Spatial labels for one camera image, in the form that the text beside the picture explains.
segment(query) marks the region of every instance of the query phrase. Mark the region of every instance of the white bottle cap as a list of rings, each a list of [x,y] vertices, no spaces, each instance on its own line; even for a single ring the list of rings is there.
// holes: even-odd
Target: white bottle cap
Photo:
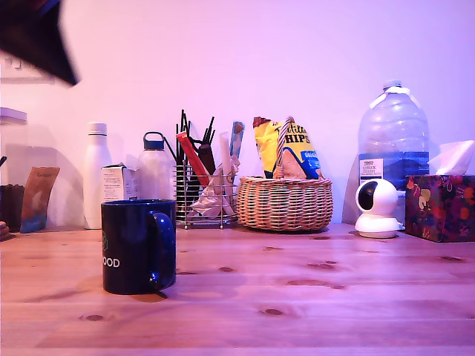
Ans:
[[[104,122],[89,122],[89,134],[107,136],[107,125]]]
[[[391,87],[402,87],[402,83],[400,80],[397,80],[397,79],[392,79],[392,80],[388,80],[386,82],[384,82],[383,84],[383,91],[386,91],[387,89],[391,88]]]

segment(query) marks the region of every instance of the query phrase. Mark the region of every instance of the white security camera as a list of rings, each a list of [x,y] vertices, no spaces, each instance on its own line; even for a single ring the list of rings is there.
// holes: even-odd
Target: white security camera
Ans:
[[[392,216],[398,203],[394,185],[385,179],[369,179],[356,191],[356,205],[363,213],[355,228],[364,237],[395,237],[401,224]]]

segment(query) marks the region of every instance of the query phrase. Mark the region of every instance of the metal utensil holder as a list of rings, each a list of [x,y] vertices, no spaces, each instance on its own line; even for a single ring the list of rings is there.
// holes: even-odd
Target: metal utensil holder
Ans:
[[[194,202],[197,202],[203,192],[204,188],[201,186],[199,178],[212,176],[197,175],[190,165],[178,165],[174,169],[174,188],[176,192],[177,201],[177,225],[188,229],[190,225],[219,225],[224,228],[224,225],[231,224],[238,220],[238,213],[236,212],[236,185],[233,183],[226,184],[225,182],[232,182],[234,173],[223,174],[223,169],[219,168],[219,174],[214,177],[214,185],[212,194],[207,194],[208,200],[216,200],[216,203],[206,204],[207,208],[217,208],[220,213],[216,217],[208,217],[202,214],[196,214],[190,217],[190,213],[195,211],[192,207]],[[226,189],[231,188],[232,193],[227,194]]]

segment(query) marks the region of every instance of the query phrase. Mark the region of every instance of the floral tissue box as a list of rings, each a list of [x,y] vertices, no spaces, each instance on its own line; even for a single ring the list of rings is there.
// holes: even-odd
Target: floral tissue box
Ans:
[[[475,176],[409,176],[406,234],[437,243],[475,241]]]

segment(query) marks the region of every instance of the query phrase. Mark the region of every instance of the wire basket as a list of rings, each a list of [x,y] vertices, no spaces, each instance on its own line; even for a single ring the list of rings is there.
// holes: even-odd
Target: wire basket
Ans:
[[[236,185],[232,182],[234,176],[234,172],[223,174],[223,169],[218,168],[218,175],[212,177],[212,186],[205,190],[200,184],[200,178],[210,176],[196,174],[190,165],[176,166],[174,188],[177,225],[184,229],[190,225],[219,225],[224,228],[237,221]]]
[[[328,226],[333,215],[330,179],[284,179],[282,153],[291,120],[278,138],[276,179],[242,177],[237,193],[239,223],[271,231],[312,231]]]

